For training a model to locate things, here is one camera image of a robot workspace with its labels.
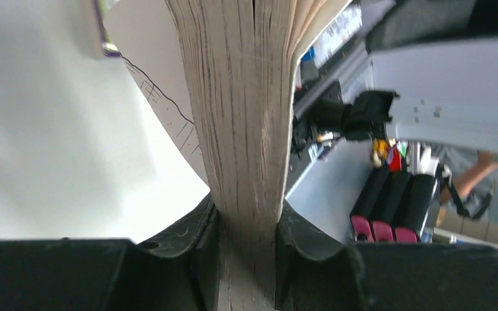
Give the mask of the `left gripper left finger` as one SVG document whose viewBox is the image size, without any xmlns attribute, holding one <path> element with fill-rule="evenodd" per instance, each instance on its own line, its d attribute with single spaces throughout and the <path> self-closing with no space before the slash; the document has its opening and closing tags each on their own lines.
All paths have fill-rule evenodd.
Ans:
<svg viewBox="0 0 498 311">
<path fill-rule="evenodd" d="M 216 310 L 218 250 L 211 196 L 140 243 L 0 240 L 0 310 Z"/>
</svg>

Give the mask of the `green puzzle book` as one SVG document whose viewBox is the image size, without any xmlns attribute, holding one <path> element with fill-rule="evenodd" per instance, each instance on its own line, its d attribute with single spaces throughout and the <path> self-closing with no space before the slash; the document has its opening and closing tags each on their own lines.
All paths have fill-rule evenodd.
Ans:
<svg viewBox="0 0 498 311">
<path fill-rule="evenodd" d="M 219 214 L 219 310 L 273 310 L 301 57 L 347 1 L 168 1 Z"/>
</svg>

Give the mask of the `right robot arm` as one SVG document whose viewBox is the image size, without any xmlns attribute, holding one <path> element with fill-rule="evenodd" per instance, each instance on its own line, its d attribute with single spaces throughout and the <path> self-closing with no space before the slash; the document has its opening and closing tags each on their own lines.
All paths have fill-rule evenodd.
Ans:
<svg viewBox="0 0 498 311">
<path fill-rule="evenodd" d="M 498 154 L 498 1 L 365 1 L 352 60 L 375 87 L 351 103 L 309 97 L 321 129 Z"/>
</svg>

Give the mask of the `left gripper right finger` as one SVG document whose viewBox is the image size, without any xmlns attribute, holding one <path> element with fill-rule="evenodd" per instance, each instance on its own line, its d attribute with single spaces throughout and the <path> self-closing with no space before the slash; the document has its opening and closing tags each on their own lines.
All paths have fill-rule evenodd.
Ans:
<svg viewBox="0 0 498 311">
<path fill-rule="evenodd" d="M 285 203 L 276 231 L 277 310 L 498 310 L 498 249 L 349 243 Z"/>
</svg>

